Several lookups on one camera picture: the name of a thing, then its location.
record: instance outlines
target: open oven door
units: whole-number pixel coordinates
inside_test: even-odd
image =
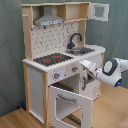
[[[91,128],[93,100],[56,87],[49,87],[50,125],[55,128],[76,128],[61,119],[82,109],[81,128]]]
[[[89,19],[108,21],[109,4],[89,3],[87,12]]]

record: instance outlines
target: knob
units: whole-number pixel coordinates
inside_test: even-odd
[[[59,77],[60,77],[60,75],[59,75],[58,73],[55,73],[55,74],[54,74],[54,78],[55,78],[55,79],[58,79]]]
[[[77,67],[73,67],[72,71],[75,72],[78,68]]]

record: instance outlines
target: stovetop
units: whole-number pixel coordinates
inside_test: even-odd
[[[54,65],[54,64],[57,64],[57,63],[67,61],[69,59],[73,59],[73,57],[63,55],[63,54],[60,54],[60,53],[54,53],[54,54],[51,54],[51,55],[36,58],[36,59],[34,59],[34,62],[48,67],[48,66],[51,66],[51,65]]]

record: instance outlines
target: sink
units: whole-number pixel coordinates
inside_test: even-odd
[[[65,53],[68,54],[72,54],[75,56],[80,56],[80,55],[85,55],[88,54],[90,52],[94,52],[94,49],[91,48],[86,48],[86,47],[77,47],[77,48],[73,48],[73,49],[68,49],[65,51]]]

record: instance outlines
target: cabinet door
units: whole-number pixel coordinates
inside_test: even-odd
[[[82,108],[81,128],[91,128],[93,101],[90,98],[49,87],[50,124],[55,128],[76,128],[63,121],[62,118]]]
[[[102,54],[93,56],[87,60],[96,63],[100,67]],[[80,74],[79,94],[93,100],[97,99],[100,95],[100,81],[93,79],[84,68],[81,70]]]
[[[109,4],[89,3],[87,12],[89,19],[108,21]]]

